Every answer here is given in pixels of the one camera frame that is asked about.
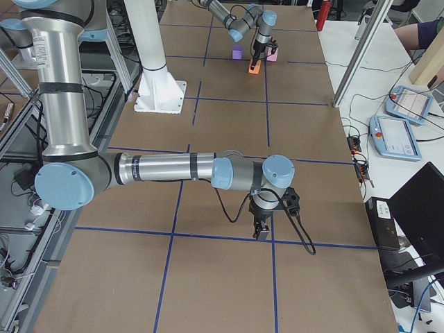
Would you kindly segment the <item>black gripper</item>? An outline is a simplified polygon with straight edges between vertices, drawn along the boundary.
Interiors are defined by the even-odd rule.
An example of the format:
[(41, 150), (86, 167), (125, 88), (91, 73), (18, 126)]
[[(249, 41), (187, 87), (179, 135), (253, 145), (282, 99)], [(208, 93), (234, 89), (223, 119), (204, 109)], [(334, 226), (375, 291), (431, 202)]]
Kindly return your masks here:
[(275, 54), (278, 44), (270, 35), (257, 33), (253, 44), (254, 55), (252, 56), (250, 68), (254, 69), (259, 61), (260, 54), (266, 53), (266, 48), (271, 50), (271, 54)]
[(250, 197), (249, 211), (255, 219), (254, 238), (267, 240), (270, 230), (266, 220), (274, 212), (283, 211), (292, 225), (295, 225), (293, 217), (299, 220), (299, 195), (292, 187), (287, 187), (282, 194), (273, 189), (261, 188), (258, 194)]

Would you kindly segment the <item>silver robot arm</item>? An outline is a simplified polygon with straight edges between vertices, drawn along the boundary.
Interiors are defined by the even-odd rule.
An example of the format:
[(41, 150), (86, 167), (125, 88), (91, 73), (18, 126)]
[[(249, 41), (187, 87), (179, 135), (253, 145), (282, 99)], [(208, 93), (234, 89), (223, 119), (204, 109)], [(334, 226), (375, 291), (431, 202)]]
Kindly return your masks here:
[(249, 70), (254, 71), (258, 67), (259, 61), (267, 57), (266, 49), (271, 49), (273, 55), (277, 48), (277, 41), (273, 39), (273, 28), (277, 23), (277, 13), (272, 10), (264, 10), (259, 5), (250, 4), (244, 8), (245, 15), (237, 18), (220, 1), (203, 0), (198, 4), (206, 8), (217, 18), (228, 30), (234, 42), (239, 42), (245, 34), (252, 29), (256, 30), (253, 44), (253, 53)]
[[(175, 182), (205, 180), (219, 197), (227, 219), (239, 218), (247, 198), (254, 215), (253, 237), (266, 239), (268, 217), (283, 210), (302, 241), (291, 216), (300, 220), (299, 196), (290, 187), (295, 168), (285, 156), (272, 155), (264, 162), (245, 160), (236, 151), (223, 153), (183, 153), (129, 155), (100, 153), (92, 145), (87, 125), (79, 40), (89, 24), (98, 23), (99, 7), (94, 1), (13, 1), (21, 8), (25, 30), (33, 39), (39, 76), (39, 93), (44, 108), (48, 146), (42, 152), (43, 165), (35, 176), (35, 189), (41, 199), (58, 210), (77, 210), (100, 193), (131, 182)], [(155, 5), (125, 1), (143, 69), (138, 112), (180, 113), (186, 82), (173, 78), (167, 69)], [(229, 34), (240, 40), (248, 27), (257, 27), (255, 54), (265, 52), (277, 15), (257, 5), (248, 6), (250, 18), (232, 19), (218, 1), (199, 1), (231, 28)], [(237, 216), (230, 219), (217, 189), (249, 191)]]

